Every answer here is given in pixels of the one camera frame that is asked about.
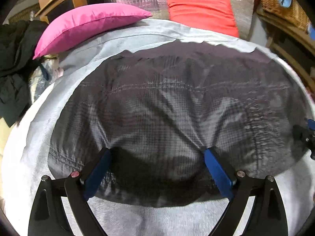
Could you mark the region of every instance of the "red pillow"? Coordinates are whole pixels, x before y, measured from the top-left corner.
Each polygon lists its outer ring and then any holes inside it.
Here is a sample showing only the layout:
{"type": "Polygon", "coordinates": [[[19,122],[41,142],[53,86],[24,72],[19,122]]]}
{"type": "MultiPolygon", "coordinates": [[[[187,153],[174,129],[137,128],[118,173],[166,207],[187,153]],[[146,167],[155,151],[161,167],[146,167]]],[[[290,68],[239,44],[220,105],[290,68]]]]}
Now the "red pillow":
{"type": "Polygon", "coordinates": [[[167,0],[170,20],[239,37],[230,0],[167,0]]]}

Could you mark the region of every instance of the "bed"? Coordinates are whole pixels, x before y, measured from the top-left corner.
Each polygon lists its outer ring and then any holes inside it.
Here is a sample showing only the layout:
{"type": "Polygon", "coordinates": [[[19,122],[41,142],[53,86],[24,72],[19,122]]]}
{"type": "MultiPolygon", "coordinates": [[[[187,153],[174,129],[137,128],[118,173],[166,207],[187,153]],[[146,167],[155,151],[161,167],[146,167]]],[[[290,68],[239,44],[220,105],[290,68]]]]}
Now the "bed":
{"type": "MultiPolygon", "coordinates": [[[[314,117],[315,106],[297,74],[275,54],[254,43],[158,19],[142,20],[130,27],[99,34],[60,54],[64,76],[45,90],[26,112],[20,125],[13,128],[7,141],[2,163],[5,211],[21,236],[27,235],[32,202],[41,176],[46,174],[53,178],[47,165],[50,137],[63,107],[78,84],[110,56],[124,50],[150,49],[176,39],[223,44],[245,53],[261,50],[276,60],[295,86],[301,89],[308,116],[314,117]]],[[[276,180],[286,210],[289,235],[295,235],[314,204],[315,166],[310,151],[296,165],[277,175],[276,180]]],[[[157,209],[124,205],[97,197],[89,200],[95,217],[109,235],[208,235],[227,203],[227,199],[219,199],[157,209]]],[[[245,228],[252,203],[251,198],[235,235],[241,234],[245,228]]],[[[81,235],[67,199],[63,199],[63,204],[74,234],[81,235]]]]}

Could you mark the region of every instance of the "metal bolt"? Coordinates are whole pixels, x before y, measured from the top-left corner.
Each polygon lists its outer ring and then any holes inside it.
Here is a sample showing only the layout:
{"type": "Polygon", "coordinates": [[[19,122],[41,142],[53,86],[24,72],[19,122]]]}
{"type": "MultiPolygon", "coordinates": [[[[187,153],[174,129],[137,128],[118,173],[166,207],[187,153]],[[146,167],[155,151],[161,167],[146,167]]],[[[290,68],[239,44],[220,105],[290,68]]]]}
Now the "metal bolt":
{"type": "Polygon", "coordinates": [[[73,171],[71,173],[71,177],[78,177],[80,175],[80,172],[79,171],[73,171]]]}
{"type": "Polygon", "coordinates": [[[46,181],[48,178],[49,178],[49,176],[44,175],[44,176],[42,176],[42,181],[46,181]]]}
{"type": "Polygon", "coordinates": [[[268,179],[270,182],[275,181],[275,178],[274,178],[273,176],[270,176],[270,175],[267,176],[267,179],[268,179]]]}
{"type": "Polygon", "coordinates": [[[244,177],[244,176],[245,176],[245,172],[239,170],[239,171],[237,172],[237,175],[238,175],[239,177],[244,177]]]}

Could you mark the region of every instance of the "clear plastic wrap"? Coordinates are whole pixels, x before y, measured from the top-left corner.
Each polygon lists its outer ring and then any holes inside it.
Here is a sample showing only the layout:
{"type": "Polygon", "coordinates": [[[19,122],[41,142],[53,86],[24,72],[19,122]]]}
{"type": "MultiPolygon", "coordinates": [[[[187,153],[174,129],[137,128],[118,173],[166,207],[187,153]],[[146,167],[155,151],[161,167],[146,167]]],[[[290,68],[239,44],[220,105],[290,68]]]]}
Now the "clear plastic wrap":
{"type": "Polygon", "coordinates": [[[63,69],[59,67],[56,58],[47,58],[35,69],[29,79],[29,88],[32,104],[40,97],[44,90],[63,75],[63,69]]]}

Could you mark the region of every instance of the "dark fabric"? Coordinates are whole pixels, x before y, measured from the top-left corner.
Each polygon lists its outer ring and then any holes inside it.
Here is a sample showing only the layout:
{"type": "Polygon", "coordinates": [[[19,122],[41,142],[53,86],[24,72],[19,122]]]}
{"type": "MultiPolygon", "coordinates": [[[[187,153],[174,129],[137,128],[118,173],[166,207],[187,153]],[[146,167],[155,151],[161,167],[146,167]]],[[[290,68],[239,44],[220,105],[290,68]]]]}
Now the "dark fabric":
{"type": "Polygon", "coordinates": [[[0,117],[12,126],[29,105],[28,78],[40,60],[32,60],[48,24],[18,21],[0,26],[0,117]]]}
{"type": "Polygon", "coordinates": [[[236,170],[264,178],[303,155],[299,89],[258,50],[175,41],[105,60],[75,89],[56,122],[48,166],[56,178],[103,146],[113,163],[97,196],[180,206],[217,194],[203,151],[216,146],[236,170]]]}

